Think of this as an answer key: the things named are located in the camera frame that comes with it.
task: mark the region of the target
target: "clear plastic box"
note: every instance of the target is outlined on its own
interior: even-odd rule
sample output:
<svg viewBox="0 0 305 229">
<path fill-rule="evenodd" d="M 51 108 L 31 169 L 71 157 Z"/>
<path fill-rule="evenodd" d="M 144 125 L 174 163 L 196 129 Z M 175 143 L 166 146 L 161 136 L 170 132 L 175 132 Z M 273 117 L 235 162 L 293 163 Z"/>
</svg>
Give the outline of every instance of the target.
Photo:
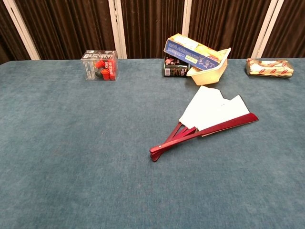
<svg viewBox="0 0 305 229">
<path fill-rule="evenodd" d="M 86 80 L 112 80 L 118 76 L 117 51 L 87 50 L 81 58 L 86 71 Z"/>
</svg>

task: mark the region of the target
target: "curtain fold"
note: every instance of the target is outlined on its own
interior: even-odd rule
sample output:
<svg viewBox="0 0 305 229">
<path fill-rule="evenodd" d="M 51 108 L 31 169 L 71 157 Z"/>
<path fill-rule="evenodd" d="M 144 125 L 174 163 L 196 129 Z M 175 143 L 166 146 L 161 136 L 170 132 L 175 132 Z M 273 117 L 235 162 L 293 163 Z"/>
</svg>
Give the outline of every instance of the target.
<svg viewBox="0 0 305 229">
<path fill-rule="evenodd" d="M 305 1 L 284 1 L 262 57 L 305 57 Z"/>
<path fill-rule="evenodd" d="M 107 0 L 15 0 L 43 60 L 115 50 Z"/>
<path fill-rule="evenodd" d="M 189 37 L 229 58 L 250 57 L 271 0 L 193 0 Z"/>
<path fill-rule="evenodd" d="M 128 58 L 162 58 L 167 38 L 181 33 L 184 0 L 121 0 Z"/>
<path fill-rule="evenodd" d="M 3 1 L 0 1 L 0 24 L 0 64 L 8 61 L 30 60 Z"/>
</svg>

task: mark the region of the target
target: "table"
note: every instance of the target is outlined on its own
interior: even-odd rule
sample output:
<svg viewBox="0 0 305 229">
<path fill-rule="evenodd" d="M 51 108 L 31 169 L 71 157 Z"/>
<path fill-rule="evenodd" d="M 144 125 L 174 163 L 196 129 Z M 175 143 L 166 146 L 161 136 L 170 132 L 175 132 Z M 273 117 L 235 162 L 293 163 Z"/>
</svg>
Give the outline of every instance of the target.
<svg viewBox="0 0 305 229">
<path fill-rule="evenodd" d="M 198 90 L 162 59 L 119 60 L 116 82 L 80 61 L 0 66 L 0 228 L 303 228 L 305 59 L 291 79 L 248 76 L 229 60 L 219 83 L 259 122 L 173 147 L 162 143 Z"/>
</svg>

